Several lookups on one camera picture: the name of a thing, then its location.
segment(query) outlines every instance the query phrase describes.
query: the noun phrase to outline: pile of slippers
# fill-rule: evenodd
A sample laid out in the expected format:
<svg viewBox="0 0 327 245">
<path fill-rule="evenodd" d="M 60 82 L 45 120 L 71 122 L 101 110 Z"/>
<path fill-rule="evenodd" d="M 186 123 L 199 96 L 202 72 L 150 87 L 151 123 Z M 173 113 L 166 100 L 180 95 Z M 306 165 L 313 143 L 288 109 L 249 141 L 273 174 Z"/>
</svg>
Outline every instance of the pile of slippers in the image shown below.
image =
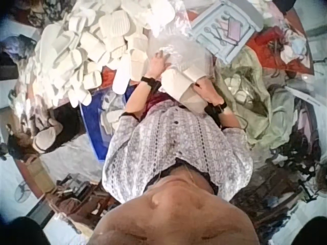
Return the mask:
<svg viewBox="0 0 327 245">
<path fill-rule="evenodd" d="M 73 107 L 87 106 L 89 90 L 101 86 L 102 67 L 107 66 L 117 70 L 113 91 L 124 94 L 129 81 L 140 81 L 148 66 L 144 29 L 174 17 L 167 0 L 78 0 L 62 21 L 43 30 L 20 81 L 32 84 L 48 107 L 63 98 Z"/>
</svg>

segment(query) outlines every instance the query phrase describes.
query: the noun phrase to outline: woman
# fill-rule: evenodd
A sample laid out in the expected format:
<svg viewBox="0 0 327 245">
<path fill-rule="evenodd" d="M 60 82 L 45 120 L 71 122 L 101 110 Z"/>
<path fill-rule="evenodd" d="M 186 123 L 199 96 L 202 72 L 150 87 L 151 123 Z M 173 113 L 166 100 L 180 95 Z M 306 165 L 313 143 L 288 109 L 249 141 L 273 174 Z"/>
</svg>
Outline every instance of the woman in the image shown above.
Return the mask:
<svg viewBox="0 0 327 245">
<path fill-rule="evenodd" d="M 157 53 L 145 77 L 158 79 L 166 59 Z M 122 205 L 100 220 L 89 244 L 258 244 L 248 216 L 228 203 L 252 172 L 237 118 L 228 108 L 194 115 L 167 99 L 139 121 L 151 87 L 138 85 L 111 140 L 103 185 Z M 207 78 L 194 90 L 224 107 Z"/>
</svg>

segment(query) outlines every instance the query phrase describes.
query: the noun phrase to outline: blue container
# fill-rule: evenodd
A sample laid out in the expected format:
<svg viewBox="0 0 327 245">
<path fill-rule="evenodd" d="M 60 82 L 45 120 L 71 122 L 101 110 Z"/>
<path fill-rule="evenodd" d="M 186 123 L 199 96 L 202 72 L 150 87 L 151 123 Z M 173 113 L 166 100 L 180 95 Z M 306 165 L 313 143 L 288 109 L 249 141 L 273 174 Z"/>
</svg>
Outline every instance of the blue container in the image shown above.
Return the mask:
<svg viewBox="0 0 327 245">
<path fill-rule="evenodd" d="M 112 135 L 106 135 L 100 125 L 100 115 L 102 110 L 102 98 L 111 88 L 105 88 L 96 91 L 92 95 L 92 102 L 88 106 L 80 104 L 81 114 L 83 117 L 86 133 L 92 145 L 93 151 L 98 161 L 103 165 L 107 156 L 110 140 Z M 129 86 L 124 94 L 123 99 L 128 101 L 135 86 Z"/>
</svg>

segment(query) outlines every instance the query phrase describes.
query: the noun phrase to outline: tiled floor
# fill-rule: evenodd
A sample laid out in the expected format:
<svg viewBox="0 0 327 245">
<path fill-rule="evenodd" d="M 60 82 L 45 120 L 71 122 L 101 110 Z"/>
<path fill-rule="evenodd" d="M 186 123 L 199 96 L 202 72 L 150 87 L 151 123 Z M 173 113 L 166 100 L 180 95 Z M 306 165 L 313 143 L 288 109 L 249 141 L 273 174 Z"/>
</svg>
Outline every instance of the tiled floor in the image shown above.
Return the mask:
<svg viewBox="0 0 327 245">
<path fill-rule="evenodd" d="M 327 24 L 327 6 L 320 0 L 297 0 L 295 9 L 306 31 Z M 309 38 L 309 45 L 314 60 L 327 57 L 327 34 Z M 315 64 L 315 73 L 313 86 L 316 98 L 327 105 L 327 64 Z M 322 154 L 327 158 L 326 110 L 316 110 L 316 116 Z M 327 216 L 327 198 L 318 197 L 308 204 L 300 201 L 286 226 L 273 236 L 273 244 L 290 245 L 300 229 L 316 216 Z"/>
</svg>

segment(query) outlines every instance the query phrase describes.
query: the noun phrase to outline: patterned blouse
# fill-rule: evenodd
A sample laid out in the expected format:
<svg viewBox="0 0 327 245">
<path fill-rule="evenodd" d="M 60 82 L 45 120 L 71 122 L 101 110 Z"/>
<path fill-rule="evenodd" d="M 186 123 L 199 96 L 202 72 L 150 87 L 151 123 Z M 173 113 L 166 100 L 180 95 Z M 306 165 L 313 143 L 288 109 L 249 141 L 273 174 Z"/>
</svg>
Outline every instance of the patterned blouse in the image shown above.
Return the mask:
<svg viewBox="0 0 327 245">
<path fill-rule="evenodd" d="M 176 165 L 176 159 L 209 176 L 219 188 L 218 196 L 227 201 L 248 184 L 252 159 L 244 131 L 221 131 L 210 116 L 178 105 L 158 103 L 141 122 L 129 115 L 120 118 L 102 176 L 104 188 L 119 202 L 142 195 L 154 177 Z"/>
</svg>

